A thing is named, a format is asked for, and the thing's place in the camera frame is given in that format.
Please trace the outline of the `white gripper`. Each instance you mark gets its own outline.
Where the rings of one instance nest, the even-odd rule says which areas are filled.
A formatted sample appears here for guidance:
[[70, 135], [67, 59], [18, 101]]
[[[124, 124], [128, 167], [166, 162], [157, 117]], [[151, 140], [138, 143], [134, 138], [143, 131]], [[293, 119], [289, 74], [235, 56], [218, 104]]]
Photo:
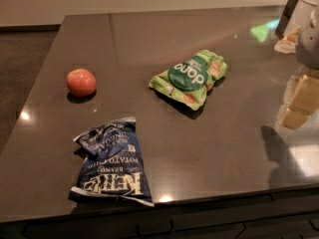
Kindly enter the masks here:
[[[300, 64], [319, 70], [319, 5], [310, 12], [300, 28], [296, 58]], [[318, 72], [305, 74], [299, 79], [290, 106], [294, 110], [284, 107], [279, 116], [279, 123], [290, 129], [302, 127], [310, 118], [309, 115], [319, 109]]]

